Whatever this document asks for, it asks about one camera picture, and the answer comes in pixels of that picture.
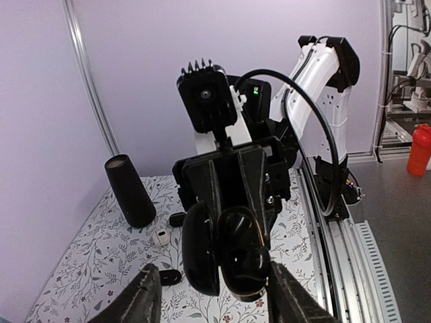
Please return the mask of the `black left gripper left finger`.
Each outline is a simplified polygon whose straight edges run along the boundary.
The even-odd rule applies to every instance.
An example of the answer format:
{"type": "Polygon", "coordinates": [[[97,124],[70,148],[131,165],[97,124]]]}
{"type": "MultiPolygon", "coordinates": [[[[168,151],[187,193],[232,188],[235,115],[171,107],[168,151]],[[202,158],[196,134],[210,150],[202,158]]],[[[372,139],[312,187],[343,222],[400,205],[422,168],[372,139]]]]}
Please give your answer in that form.
{"type": "Polygon", "coordinates": [[[117,298],[89,322],[161,322],[161,311],[159,270],[147,264],[117,298]]]}

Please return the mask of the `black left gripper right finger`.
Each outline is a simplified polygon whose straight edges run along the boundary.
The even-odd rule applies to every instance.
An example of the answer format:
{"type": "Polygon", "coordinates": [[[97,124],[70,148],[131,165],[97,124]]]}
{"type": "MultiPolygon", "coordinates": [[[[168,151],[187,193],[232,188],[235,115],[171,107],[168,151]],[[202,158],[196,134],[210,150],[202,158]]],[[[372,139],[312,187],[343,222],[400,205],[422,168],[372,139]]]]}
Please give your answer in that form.
{"type": "Polygon", "coordinates": [[[339,322],[283,264],[274,261],[269,270],[267,306],[269,322],[339,322]]]}

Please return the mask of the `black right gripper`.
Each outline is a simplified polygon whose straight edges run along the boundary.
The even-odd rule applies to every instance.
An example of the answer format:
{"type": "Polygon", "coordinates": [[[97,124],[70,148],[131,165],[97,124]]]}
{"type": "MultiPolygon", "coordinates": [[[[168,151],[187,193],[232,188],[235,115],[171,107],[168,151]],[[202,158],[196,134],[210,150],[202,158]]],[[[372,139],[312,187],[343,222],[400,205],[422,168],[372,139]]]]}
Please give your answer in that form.
{"type": "Polygon", "coordinates": [[[186,212],[203,203],[216,221],[221,208],[246,206],[261,242],[271,249],[271,230],[290,198],[290,149],[274,136],[178,160],[172,173],[186,212]]]}

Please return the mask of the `small black earbud case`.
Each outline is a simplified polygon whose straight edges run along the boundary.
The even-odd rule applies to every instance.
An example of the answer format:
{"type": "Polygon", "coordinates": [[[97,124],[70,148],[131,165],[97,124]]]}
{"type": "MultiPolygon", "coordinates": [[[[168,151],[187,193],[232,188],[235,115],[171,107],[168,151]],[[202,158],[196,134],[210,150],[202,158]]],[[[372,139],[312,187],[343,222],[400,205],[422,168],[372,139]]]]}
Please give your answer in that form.
{"type": "Polygon", "coordinates": [[[176,269],[159,271],[161,286],[177,285],[182,280],[182,273],[176,269]]]}

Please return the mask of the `black oval charging case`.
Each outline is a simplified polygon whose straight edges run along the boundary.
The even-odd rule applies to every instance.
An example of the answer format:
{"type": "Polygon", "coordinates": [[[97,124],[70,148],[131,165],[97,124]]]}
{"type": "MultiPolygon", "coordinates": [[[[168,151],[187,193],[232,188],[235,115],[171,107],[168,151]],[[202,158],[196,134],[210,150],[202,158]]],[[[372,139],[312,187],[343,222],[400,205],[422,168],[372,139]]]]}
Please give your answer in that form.
{"type": "Polygon", "coordinates": [[[183,223],[182,255],[188,282],[204,295],[218,297],[221,280],[239,301],[265,293],[269,249],[248,207],[230,207],[217,217],[204,202],[191,207],[183,223]]]}

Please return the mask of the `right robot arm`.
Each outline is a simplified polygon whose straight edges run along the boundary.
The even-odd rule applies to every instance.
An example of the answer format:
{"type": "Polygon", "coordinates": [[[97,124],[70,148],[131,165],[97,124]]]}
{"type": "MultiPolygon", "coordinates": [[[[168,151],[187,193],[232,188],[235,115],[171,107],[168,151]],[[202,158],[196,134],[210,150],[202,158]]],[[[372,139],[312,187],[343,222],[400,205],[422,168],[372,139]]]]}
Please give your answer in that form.
{"type": "Polygon", "coordinates": [[[187,250],[269,245],[280,203],[290,196],[288,170],[310,116],[325,134],[315,174],[321,209],[329,221],[346,218],[345,133],[360,61],[345,38],[301,36],[298,43],[301,54],[289,76],[259,69],[232,77],[211,61],[181,71],[176,86],[198,152],[173,167],[187,211],[187,250]]]}

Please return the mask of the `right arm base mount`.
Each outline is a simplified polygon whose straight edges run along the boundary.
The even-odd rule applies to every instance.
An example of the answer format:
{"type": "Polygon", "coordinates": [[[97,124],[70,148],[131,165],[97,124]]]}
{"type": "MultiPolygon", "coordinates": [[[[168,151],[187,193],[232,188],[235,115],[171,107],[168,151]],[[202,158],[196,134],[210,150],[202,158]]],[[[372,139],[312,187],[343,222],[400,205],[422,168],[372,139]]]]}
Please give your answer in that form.
{"type": "MultiPolygon", "coordinates": [[[[323,161],[320,157],[316,157],[314,161],[316,172],[314,179],[319,196],[324,204],[324,208],[326,208],[331,193],[333,167],[329,162],[323,161]]],[[[362,189],[358,185],[356,177],[348,168],[347,162],[348,156],[339,164],[339,181],[335,185],[337,198],[333,211],[326,217],[326,221],[342,221],[349,218],[350,214],[347,211],[347,205],[354,205],[362,200],[362,189]]]]}

